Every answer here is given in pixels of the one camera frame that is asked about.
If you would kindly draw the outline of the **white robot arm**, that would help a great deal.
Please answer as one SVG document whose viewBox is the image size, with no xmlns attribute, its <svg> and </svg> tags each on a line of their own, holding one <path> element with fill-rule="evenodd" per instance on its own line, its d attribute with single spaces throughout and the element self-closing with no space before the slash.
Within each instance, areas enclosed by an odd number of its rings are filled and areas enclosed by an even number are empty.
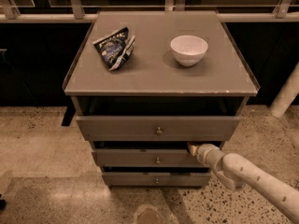
<svg viewBox="0 0 299 224">
<path fill-rule="evenodd" d="M 200 164 L 212 170 L 224 187 L 233 191 L 245 185 L 258 191 L 294 224 L 299 224 L 299 191 L 273 177 L 236 153 L 224 153 L 212 144 L 187 143 Z"/>
</svg>

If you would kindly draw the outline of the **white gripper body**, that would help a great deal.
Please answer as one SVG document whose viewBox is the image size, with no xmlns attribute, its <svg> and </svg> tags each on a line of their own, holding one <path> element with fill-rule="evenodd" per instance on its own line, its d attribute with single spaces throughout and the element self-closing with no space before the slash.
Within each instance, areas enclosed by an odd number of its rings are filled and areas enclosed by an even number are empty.
<svg viewBox="0 0 299 224">
<path fill-rule="evenodd" d="M 215 167 L 224 153 L 212 144 L 203 144 L 197 148 L 196 159 L 205 167 Z"/>
</svg>

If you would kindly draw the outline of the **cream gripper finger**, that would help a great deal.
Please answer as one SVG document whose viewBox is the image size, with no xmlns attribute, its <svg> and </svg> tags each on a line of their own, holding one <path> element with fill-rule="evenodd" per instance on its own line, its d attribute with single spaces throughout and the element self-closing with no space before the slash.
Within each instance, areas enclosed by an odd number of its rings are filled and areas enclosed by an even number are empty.
<svg viewBox="0 0 299 224">
<path fill-rule="evenodd" d="M 197 143 L 188 142 L 187 143 L 187 147 L 188 147 L 188 150 L 189 150 L 189 152 L 190 152 L 191 155 L 193 155 L 193 156 L 197 156 L 198 155 L 199 145 Z"/>
</svg>

